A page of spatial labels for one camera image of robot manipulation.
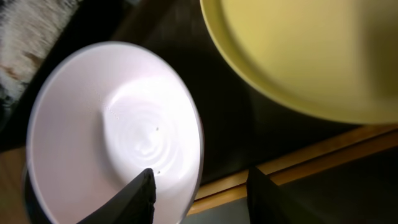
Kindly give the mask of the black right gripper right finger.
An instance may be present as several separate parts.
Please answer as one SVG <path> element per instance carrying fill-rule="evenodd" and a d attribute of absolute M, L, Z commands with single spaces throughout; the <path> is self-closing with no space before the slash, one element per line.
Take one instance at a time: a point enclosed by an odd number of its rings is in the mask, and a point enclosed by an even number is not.
<path fill-rule="evenodd" d="M 262 173 L 252 167 L 246 181 L 250 223 L 315 224 L 317 216 L 310 213 Z"/>

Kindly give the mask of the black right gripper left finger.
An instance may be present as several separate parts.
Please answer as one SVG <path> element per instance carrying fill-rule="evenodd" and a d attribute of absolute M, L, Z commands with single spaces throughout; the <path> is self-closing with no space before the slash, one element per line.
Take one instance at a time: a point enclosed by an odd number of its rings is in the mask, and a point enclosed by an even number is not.
<path fill-rule="evenodd" d="M 102 207 L 80 224 L 151 224 L 154 220 L 156 186 L 151 168 L 144 169 Z"/>

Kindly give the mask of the pink bowl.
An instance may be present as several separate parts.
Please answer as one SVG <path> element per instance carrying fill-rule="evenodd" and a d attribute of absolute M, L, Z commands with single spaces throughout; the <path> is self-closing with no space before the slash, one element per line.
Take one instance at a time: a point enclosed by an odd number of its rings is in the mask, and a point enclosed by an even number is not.
<path fill-rule="evenodd" d="M 52 223 L 77 223 L 144 169 L 154 173 L 155 223 L 180 223 L 203 170 L 195 102 L 162 58 L 126 42 L 68 56 L 36 97 L 26 141 L 35 196 Z"/>

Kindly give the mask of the wooden chopstick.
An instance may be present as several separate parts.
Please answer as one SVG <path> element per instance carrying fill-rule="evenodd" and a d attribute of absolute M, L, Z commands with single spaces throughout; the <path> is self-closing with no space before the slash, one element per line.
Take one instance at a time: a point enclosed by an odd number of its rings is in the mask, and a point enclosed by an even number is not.
<path fill-rule="evenodd" d="M 397 146 L 397 129 L 374 138 L 361 141 L 335 152 L 320 156 L 301 164 L 288 167 L 277 172 L 266 174 L 277 185 L 283 185 L 347 162 L 354 161 L 372 154 L 385 151 Z M 243 184 L 218 192 L 214 195 L 195 200 L 188 214 L 193 215 L 220 205 L 244 198 L 246 193 L 246 180 Z"/>
<path fill-rule="evenodd" d="M 301 164 L 305 161 L 309 161 L 310 159 L 314 159 L 329 154 L 331 152 L 335 152 L 344 147 L 351 146 L 361 141 L 365 141 L 376 136 L 389 133 L 396 129 L 396 124 L 362 126 L 352 131 L 348 131 L 347 133 L 334 136 L 330 139 L 326 139 L 316 144 L 312 144 L 311 146 L 307 146 L 297 151 L 288 153 L 284 156 L 280 156 L 277 159 L 265 162 L 263 164 L 259 164 L 257 168 L 263 171 L 265 174 L 271 174 L 279 170 Z M 241 185 L 244 183 L 247 176 L 248 171 L 244 170 L 233 175 L 224 177 L 222 179 L 216 180 L 209 184 L 205 184 L 200 187 L 195 197 L 195 200 L 199 200 L 210 195 L 214 195 L 218 192 L 222 192 L 224 190 L 228 190 L 235 186 Z"/>

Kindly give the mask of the yellow plate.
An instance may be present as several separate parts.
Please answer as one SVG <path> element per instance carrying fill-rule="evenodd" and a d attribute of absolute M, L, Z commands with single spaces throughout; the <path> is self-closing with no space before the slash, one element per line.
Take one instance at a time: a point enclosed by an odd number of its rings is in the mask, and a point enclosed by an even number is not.
<path fill-rule="evenodd" d="M 229 66 L 272 100 L 318 118 L 397 121 L 396 0 L 201 0 Z"/>

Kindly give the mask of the cooked rice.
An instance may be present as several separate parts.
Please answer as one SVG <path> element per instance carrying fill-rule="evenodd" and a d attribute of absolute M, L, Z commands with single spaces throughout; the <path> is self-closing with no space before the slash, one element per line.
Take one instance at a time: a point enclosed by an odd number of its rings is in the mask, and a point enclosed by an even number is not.
<path fill-rule="evenodd" d="M 1 99 L 21 98 L 80 0 L 1 1 Z"/>

